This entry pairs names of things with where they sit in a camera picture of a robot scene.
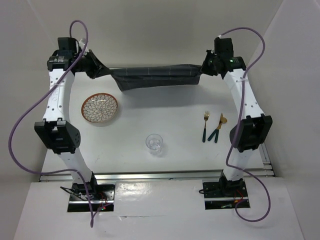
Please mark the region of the dark checked cloth napkin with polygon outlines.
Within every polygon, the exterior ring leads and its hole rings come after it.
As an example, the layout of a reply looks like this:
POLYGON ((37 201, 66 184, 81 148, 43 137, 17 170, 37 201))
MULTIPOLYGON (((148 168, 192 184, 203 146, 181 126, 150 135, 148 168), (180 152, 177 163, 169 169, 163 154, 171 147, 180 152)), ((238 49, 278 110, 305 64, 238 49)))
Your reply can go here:
POLYGON ((116 69, 104 66, 95 77, 110 75, 120 91, 124 92, 141 88, 197 85, 201 74, 201 66, 194 64, 116 69))

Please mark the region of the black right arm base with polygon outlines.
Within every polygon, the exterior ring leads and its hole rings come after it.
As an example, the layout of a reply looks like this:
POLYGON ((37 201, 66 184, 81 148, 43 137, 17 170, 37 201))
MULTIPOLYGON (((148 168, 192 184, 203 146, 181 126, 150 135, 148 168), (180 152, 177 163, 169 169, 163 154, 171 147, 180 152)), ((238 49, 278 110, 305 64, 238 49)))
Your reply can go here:
POLYGON ((238 185, 224 188, 221 181, 203 182, 202 189, 198 191, 204 197, 206 210, 224 210, 238 208, 250 208, 247 186, 242 180, 238 185))

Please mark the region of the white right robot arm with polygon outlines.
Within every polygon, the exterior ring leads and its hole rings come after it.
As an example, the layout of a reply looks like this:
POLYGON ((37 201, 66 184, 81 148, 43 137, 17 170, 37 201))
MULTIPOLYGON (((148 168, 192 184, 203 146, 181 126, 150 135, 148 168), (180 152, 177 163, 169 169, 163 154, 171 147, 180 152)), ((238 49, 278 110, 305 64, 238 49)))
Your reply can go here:
POLYGON ((228 86, 238 114, 235 127, 229 133, 231 149, 216 190, 207 194, 235 197, 244 186, 244 170, 253 152, 265 141, 273 123, 272 117, 260 108, 247 78, 244 60, 232 53, 207 50, 201 72, 209 76, 220 75, 228 86))

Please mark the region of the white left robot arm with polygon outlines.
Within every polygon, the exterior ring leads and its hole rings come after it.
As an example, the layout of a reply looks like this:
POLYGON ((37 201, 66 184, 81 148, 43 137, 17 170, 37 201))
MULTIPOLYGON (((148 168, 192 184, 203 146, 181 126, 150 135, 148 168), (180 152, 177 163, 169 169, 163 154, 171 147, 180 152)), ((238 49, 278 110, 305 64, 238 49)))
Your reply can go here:
POLYGON ((91 50, 76 62, 73 55, 66 56, 64 51, 57 51, 47 61, 51 93, 48 96, 47 109, 42 121, 34 124, 34 130, 44 145, 56 154, 72 175, 72 187, 86 199, 97 197, 99 187, 94 173, 88 168, 80 151, 80 131, 71 124, 69 105, 71 88, 77 72, 85 72, 94 77, 103 68, 91 50))

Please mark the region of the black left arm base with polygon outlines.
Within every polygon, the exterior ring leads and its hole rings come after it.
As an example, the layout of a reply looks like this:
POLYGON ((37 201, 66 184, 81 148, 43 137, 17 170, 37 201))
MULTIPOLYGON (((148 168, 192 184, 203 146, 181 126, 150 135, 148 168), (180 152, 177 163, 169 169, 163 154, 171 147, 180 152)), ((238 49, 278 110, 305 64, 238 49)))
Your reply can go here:
POLYGON ((68 200, 68 213, 83 213, 90 212, 88 199, 91 201, 93 212, 113 212, 114 211, 114 199, 116 193, 116 185, 111 184, 99 184, 96 186, 96 193, 90 193, 89 197, 86 193, 77 191, 74 187, 68 188, 61 186, 61 190, 66 192, 69 196, 68 200))

